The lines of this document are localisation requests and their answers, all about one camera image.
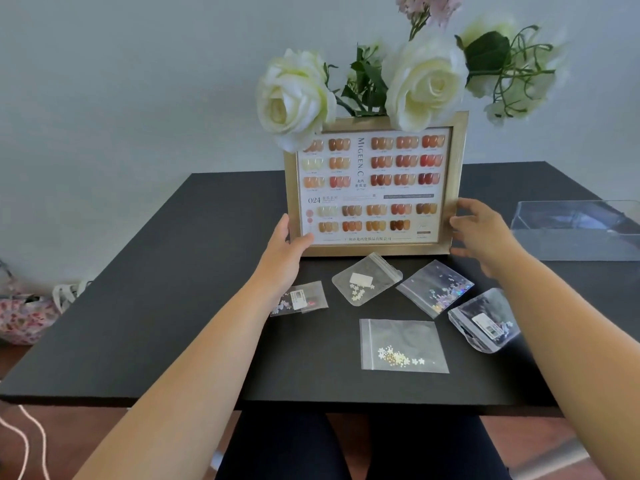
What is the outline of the grey metal chair leg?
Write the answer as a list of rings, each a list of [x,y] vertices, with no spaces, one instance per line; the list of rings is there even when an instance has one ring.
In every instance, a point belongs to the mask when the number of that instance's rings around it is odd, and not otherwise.
[[[509,474],[512,480],[539,480],[589,458],[589,453],[580,440],[573,437],[555,448],[511,468]]]

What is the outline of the person's right forearm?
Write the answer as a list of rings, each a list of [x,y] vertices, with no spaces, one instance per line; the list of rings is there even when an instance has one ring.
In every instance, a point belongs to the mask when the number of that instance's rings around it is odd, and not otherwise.
[[[640,343],[523,250],[477,259],[593,462],[607,480],[640,480]]]

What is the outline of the person's legs in black trousers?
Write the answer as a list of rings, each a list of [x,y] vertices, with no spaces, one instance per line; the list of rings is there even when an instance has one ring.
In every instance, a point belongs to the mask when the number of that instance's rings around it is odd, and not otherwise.
[[[480,417],[427,411],[243,411],[215,480],[511,480]]]

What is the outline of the clear bag of glitter stars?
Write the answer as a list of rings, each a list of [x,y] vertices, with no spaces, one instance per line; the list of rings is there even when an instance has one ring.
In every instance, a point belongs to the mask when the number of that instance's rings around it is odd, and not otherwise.
[[[473,286],[469,279],[434,260],[398,284],[396,289],[431,319],[436,319]]]

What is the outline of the person's left forearm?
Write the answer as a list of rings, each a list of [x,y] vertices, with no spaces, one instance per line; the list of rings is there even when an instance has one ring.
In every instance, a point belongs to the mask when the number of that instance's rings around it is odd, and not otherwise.
[[[101,441],[73,480],[202,480],[262,329],[293,279],[252,277]]]

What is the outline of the gold framed nail colour chart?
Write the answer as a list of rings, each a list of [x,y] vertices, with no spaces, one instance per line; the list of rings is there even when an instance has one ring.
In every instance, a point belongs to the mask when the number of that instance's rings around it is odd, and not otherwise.
[[[303,256],[448,255],[468,120],[407,132],[386,116],[338,118],[284,152],[291,236],[314,235]]]

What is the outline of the clear bag of gold flowers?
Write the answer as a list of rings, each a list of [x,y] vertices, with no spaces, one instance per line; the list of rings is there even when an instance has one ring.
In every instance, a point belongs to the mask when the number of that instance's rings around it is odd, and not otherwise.
[[[433,321],[361,319],[361,369],[448,374]]]

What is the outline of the person's left hand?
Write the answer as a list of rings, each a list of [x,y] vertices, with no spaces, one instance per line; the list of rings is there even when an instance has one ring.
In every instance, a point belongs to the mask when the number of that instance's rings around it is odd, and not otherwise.
[[[258,266],[250,279],[252,290],[270,298],[279,298],[292,286],[300,269],[304,252],[291,249],[290,218],[283,214],[268,241]]]

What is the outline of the green artificial leaf stems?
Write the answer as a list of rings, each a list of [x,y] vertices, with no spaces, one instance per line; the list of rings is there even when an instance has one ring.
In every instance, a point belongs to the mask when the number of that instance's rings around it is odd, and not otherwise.
[[[338,106],[349,116],[386,116],[388,87],[383,81],[381,69],[385,58],[381,42],[357,45],[356,60],[351,63],[347,81],[341,89],[331,89]]]

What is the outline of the person's right hand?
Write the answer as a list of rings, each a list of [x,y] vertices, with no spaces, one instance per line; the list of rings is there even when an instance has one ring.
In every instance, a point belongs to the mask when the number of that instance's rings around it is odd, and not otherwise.
[[[509,266],[523,254],[523,248],[501,215],[484,202],[459,198],[457,209],[466,210],[469,215],[450,218],[454,242],[473,250],[482,272],[500,282]]]

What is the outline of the white artificial rose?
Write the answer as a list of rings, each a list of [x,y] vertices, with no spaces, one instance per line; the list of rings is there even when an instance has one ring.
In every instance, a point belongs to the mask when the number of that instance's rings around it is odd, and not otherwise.
[[[324,126],[335,122],[337,100],[327,86],[327,69],[318,52],[289,48],[259,79],[260,124],[284,152],[308,149]]]
[[[463,43],[468,45],[485,32],[496,30],[503,35],[512,37],[524,27],[520,27],[516,21],[510,17],[484,16],[473,21],[461,34],[458,34],[457,36],[460,36]],[[487,104],[484,107],[484,112],[487,119],[495,126],[501,127],[508,120],[526,119],[531,113],[537,110],[540,105],[545,103],[556,86],[562,85],[566,79],[566,43],[564,39],[562,37],[549,36],[540,27],[540,31],[537,35],[537,41],[553,44],[555,49],[550,56],[549,66],[556,68],[557,71],[555,76],[542,76],[537,78],[537,80],[528,87],[530,94],[532,95],[532,99],[529,99],[524,95],[522,84],[517,83],[507,92],[506,100],[509,103],[509,106],[506,106],[503,102],[494,104],[492,102],[492,96],[489,95],[489,92],[491,92],[495,83],[492,78],[475,78],[471,81],[470,89],[467,88],[466,84],[466,90],[471,94],[471,96],[477,99],[485,99],[487,101]]]
[[[464,52],[453,36],[421,32],[382,61],[385,110],[396,130],[418,133],[448,118],[468,79]]]

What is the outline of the pink floral fabric bag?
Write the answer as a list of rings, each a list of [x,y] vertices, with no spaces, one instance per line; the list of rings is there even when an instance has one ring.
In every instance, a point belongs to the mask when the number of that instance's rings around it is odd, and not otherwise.
[[[16,346],[34,345],[59,316],[50,296],[19,291],[12,272],[0,260],[1,341]]]

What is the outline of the small bag with red charm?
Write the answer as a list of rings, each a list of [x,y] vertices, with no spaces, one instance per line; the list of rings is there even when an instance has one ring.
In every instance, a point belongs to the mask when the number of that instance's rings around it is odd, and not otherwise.
[[[321,281],[293,285],[278,300],[277,306],[269,314],[270,317],[295,313],[308,313],[328,308]]]

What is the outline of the pink artificial blossom sprig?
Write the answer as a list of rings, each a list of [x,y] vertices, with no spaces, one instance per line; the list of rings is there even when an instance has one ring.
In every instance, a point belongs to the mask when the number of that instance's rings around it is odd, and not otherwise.
[[[431,24],[446,28],[452,15],[465,0],[396,0],[398,11],[410,21],[409,41],[425,26]]]

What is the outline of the thick clear bag white label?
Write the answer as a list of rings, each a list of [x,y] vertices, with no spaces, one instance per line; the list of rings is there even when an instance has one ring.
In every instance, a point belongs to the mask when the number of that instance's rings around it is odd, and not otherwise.
[[[492,288],[448,311],[450,322],[477,351],[494,354],[520,335],[504,291]]]

